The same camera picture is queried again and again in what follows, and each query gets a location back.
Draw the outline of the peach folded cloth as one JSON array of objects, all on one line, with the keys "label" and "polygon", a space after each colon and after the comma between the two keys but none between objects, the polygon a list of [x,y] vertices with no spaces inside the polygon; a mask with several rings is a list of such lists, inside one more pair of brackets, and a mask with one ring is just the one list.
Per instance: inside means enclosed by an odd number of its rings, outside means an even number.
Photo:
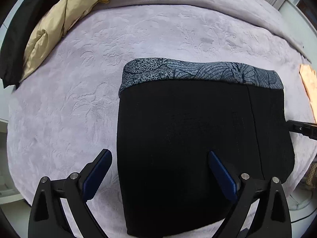
[{"label": "peach folded cloth", "polygon": [[309,98],[310,106],[317,121],[317,76],[316,71],[308,64],[300,64],[299,70],[303,85]]}]

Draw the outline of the beige puffer jacket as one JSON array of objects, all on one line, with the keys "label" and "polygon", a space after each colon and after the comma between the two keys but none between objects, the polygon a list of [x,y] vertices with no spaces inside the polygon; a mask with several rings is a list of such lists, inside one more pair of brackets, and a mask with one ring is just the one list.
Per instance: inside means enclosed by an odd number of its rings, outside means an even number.
[{"label": "beige puffer jacket", "polygon": [[60,39],[85,17],[99,0],[59,0],[37,23],[27,42],[21,81],[29,77]]}]

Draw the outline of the black jacket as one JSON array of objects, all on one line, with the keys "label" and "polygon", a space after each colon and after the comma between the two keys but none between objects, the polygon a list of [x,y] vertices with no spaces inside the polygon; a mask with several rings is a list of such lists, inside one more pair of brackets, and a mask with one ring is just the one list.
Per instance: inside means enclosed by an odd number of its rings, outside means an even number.
[{"label": "black jacket", "polygon": [[1,45],[3,87],[18,85],[23,74],[23,57],[36,24],[58,0],[23,0],[13,16]]}]

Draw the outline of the black pants with patterned waistband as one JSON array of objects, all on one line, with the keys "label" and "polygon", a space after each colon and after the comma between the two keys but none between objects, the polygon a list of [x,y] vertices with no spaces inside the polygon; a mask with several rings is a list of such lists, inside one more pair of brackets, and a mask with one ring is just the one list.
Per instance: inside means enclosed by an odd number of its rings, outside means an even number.
[{"label": "black pants with patterned waistband", "polygon": [[286,181],[294,150],[278,74],[237,62],[128,62],[116,153],[127,233],[165,237],[223,219],[232,201],[210,154],[236,174]]}]

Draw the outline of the lavender embossed blanket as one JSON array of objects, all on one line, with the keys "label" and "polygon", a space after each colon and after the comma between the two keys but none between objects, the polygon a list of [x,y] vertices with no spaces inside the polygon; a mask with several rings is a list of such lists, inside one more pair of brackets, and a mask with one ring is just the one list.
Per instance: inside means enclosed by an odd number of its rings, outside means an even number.
[{"label": "lavender embossed blanket", "polygon": [[7,152],[32,203],[40,179],[63,179],[116,152],[118,91],[135,58],[235,61],[278,73],[285,116],[314,119],[305,62],[281,14],[264,0],[110,0],[98,5],[12,94]]}]

